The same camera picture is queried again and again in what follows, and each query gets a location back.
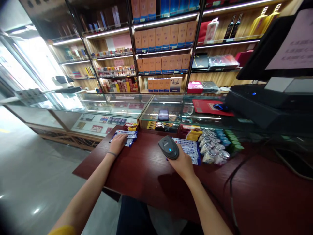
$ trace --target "black cable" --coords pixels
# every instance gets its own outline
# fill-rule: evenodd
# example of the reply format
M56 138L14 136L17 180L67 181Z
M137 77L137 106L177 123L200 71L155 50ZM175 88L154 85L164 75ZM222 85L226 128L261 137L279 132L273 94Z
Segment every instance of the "black cable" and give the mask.
M238 223L237 223L237 219L236 219L236 214L235 214L235 208L234 208L234 200L233 200L233 196L232 196L232 180L235 176L235 174L238 172L238 170L247 162L249 161L253 156L255 156L259 150L261 150L261 148L263 148L272 138L268 139L267 141L264 142L264 144L262 144L253 154L251 154L250 156L248 156L246 159L244 159L234 170L233 172L230 174L230 176L227 178L224 187L226 186L227 182L229 181L229 192L230 192L230 197L231 197L231 212L232 212L232 217L233 217L233 222L235 224L235 228L237 228L239 234L240 234L240 230L238 227Z

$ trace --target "leg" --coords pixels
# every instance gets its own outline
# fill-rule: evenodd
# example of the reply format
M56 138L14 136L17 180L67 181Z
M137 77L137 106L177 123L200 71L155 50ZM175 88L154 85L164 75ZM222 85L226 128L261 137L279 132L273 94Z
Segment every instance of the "leg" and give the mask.
M157 235L152 225L147 205L128 196L122 196L116 232L116 235L124 234Z

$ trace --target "glass display counter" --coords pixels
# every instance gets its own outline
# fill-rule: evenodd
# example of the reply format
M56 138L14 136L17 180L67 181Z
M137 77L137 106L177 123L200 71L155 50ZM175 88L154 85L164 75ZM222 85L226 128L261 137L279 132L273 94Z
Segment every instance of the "glass display counter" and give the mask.
M34 95L3 104L42 138L92 150L116 125L138 123L152 95Z

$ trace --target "liquor bottle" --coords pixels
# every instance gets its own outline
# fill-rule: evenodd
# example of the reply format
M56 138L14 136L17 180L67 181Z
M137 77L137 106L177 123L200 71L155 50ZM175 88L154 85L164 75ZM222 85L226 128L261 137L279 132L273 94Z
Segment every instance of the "liquor bottle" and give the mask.
M265 19L265 27L262 31L262 34L264 34L266 32L266 30L268 29L268 27L270 26L270 24L279 16L279 8L281 6L281 3L278 4L276 7L275 7L275 10L273 11L272 14L270 14L268 17L266 17Z
M226 42L226 39L228 39L231 35L231 32L232 32L232 29L234 28L234 21L235 21L235 17L236 15L234 15L232 17L232 21L231 23L228 25L227 27L227 30L226 30L226 33L225 33L225 37L224 37L224 41L223 42Z
M239 27L239 25L240 25L241 17L242 17L242 13L239 15L239 18L238 18L238 20L237 20L237 22L236 22L236 24L235 24L235 26L234 26L234 28L233 28L233 30L232 30L232 32L231 32L230 38L234 38L234 37L236 36L238 27Z
M251 30L249 35L251 37L249 37L249 39L254 39L257 38L259 36L256 35L260 35L265 27L265 19L267 17L267 15L265 15L266 10L268 9L268 7L264 7L262 13L260 16L258 16L254 21L253 24L251 26Z

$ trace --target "barcode scanner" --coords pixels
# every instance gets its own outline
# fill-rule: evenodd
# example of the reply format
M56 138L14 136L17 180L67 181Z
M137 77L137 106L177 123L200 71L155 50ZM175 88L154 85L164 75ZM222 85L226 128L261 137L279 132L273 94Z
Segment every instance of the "barcode scanner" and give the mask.
M175 141L168 135L158 142L163 154L171 159L176 160L179 156L179 149Z

